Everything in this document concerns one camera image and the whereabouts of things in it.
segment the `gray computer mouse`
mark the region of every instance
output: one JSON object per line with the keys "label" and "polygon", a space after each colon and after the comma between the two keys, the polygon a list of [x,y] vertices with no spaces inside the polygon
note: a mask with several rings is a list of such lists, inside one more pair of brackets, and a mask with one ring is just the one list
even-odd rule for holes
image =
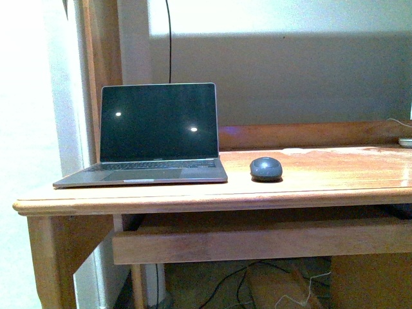
{"label": "gray computer mouse", "polygon": [[278,182],[282,178],[282,172],[281,162],[268,156],[250,163],[250,174],[255,182]]}

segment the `desk surface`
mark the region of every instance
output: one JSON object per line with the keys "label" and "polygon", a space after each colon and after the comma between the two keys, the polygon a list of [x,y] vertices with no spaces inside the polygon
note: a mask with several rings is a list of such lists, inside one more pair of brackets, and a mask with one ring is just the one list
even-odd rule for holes
{"label": "desk surface", "polygon": [[[250,162],[272,156],[283,181],[252,182]],[[222,152],[227,183],[60,189],[14,203],[25,216],[232,211],[410,203],[412,149],[397,145]]]}

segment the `white cable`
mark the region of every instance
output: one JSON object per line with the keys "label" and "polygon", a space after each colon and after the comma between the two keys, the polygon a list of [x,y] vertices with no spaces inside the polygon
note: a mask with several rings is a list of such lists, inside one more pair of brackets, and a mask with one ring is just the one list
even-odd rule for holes
{"label": "white cable", "polygon": [[277,301],[277,303],[275,304],[275,309],[276,309],[276,307],[278,306],[278,304],[282,301],[282,299],[284,299],[284,298],[290,299],[291,301],[293,301],[294,303],[296,303],[296,304],[298,304],[298,305],[300,305],[300,306],[302,306],[302,307],[306,307],[306,305],[307,305],[308,302],[309,302],[310,294],[312,293],[312,279],[318,278],[318,277],[327,276],[327,275],[330,275],[330,274],[331,274],[331,272],[327,272],[327,273],[325,273],[325,274],[313,276],[313,277],[311,277],[311,278],[309,279],[309,294],[308,294],[308,297],[307,297],[304,301],[296,301],[295,299],[291,298],[290,296],[284,295],[284,296],[282,296],[282,297]]}
{"label": "white cable", "polygon": [[403,126],[412,127],[412,126],[410,126],[409,124],[404,124],[403,122],[401,122],[401,121],[399,121],[399,120],[397,120],[397,119],[394,119],[394,118],[388,118],[388,119],[386,119],[386,120],[396,121],[396,122],[398,122],[399,124],[402,124]]}

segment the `laptop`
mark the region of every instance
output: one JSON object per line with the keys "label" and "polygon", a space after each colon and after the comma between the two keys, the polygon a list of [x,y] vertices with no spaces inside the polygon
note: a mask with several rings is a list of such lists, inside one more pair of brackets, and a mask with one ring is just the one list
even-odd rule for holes
{"label": "laptop", "polygon": [[55,188],[226,182],[213,83],[102,88],[100,162]]}

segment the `laptop screen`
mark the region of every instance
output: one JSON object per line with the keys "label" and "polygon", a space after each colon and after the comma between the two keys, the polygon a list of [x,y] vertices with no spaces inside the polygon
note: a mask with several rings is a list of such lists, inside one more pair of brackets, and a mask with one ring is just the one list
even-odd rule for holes
{"label": "laptop screen", "polygon": [[217,157],[213,83],[103,87],[101,162]]}

